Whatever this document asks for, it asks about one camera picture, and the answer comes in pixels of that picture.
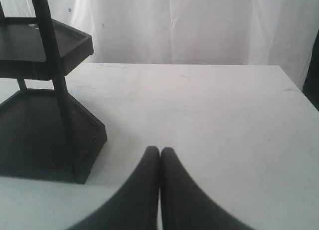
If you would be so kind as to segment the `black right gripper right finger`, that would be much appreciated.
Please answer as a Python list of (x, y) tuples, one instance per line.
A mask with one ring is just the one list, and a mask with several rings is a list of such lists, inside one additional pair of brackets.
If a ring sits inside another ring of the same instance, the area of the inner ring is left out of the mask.
[(164, 230), (250, 230), (217, 203), (192, 179), (175, 150), (163, 148), (160, 204)]

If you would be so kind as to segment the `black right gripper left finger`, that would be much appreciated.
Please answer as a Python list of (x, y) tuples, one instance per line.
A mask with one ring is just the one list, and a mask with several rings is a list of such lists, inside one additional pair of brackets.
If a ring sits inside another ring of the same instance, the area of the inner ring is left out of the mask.
[(71, 230), (156, 230), (160, 152), (148, 146), (129, 178), (102, 206)]

